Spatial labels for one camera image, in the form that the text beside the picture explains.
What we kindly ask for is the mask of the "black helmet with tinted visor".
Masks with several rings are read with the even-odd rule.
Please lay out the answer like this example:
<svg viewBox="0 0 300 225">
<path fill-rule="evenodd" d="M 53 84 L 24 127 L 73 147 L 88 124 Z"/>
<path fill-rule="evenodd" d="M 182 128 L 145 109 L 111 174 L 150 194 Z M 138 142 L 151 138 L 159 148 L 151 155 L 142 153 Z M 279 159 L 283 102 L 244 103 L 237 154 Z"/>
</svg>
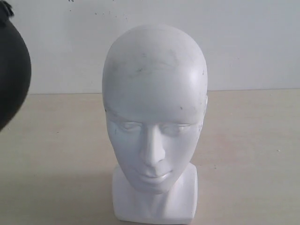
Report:
<svg viewBox="0 0 300 225">
<path fill-rule="evenodd" d="M 12 24 L 12 6 L 0 2 L 0 128 L 3 129 L 24 103 L 31 82 L 31 61 L 20 32 Z"/>
</svg>

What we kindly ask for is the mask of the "white mannequin head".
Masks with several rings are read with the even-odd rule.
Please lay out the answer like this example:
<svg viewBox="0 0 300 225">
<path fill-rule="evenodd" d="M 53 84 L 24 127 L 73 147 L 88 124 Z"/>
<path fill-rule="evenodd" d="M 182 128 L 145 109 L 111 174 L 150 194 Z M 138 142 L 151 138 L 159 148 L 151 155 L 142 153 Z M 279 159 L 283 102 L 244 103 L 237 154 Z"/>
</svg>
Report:
<svg viewBox="0 0 300 225">
<path fill-rule="evenodd" d="M 187 225 L 198 199 L 191 163 L 208 103 L 203 52 L 185 32 L 141 25 L 110 47 L 102 94 L 117 159 L 112 201 L 121 221 Z"/>
</svg>

